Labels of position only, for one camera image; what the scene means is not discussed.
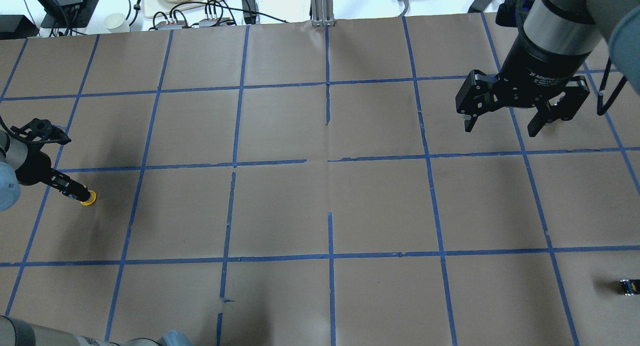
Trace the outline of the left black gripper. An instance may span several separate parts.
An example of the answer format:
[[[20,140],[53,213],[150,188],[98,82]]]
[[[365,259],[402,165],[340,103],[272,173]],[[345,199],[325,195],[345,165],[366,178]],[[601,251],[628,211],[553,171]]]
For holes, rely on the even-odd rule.
[[[62,195],[76,201],[85,201],[89,189],[80,182],[58,170],[52,170],[51,158],[41,147],[27,147],[26,158],[15,171],[18,183],[23,186],[48,184]]]

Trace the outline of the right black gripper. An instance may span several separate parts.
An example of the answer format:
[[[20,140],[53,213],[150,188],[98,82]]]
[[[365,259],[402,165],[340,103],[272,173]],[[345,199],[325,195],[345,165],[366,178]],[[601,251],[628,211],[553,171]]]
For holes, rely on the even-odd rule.
[[[530,137],[558,119],[572,120],[590,94],[585,77],[576,75],[588,56],[549,52],[518,34],[498,74],[473,69],[458,90],[455,111],[464,115],[464,131],[502,108],[537,109],[528,123]]]

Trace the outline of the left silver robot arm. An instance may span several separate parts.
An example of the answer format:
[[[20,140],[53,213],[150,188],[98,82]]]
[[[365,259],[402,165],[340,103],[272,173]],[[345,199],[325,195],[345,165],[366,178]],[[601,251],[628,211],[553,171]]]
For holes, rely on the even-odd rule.
[[[96,202],[97,194],[52,167],[50,157],[41,152],[41,146],[27,144],[1,132],[0,209],[8,210],[21,196],[22,186],[45,184],[62,195],[89,206]]]

